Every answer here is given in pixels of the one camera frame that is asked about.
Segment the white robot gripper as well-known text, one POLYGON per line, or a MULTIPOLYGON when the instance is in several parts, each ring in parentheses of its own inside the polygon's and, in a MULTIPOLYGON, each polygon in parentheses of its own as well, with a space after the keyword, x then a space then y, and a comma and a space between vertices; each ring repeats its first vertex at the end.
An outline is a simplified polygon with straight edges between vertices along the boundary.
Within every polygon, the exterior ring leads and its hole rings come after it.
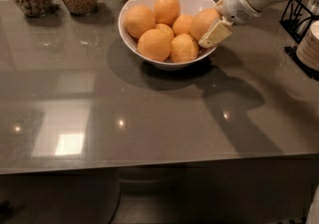
POLYGON ((232 34, 232 23, 243 26, 261 15, 247 0, 218 0, 214 9, 221 11, 223 17, 216 19, 200 38, 198 44, 205 49, 216 47, 229 37, 232 34))

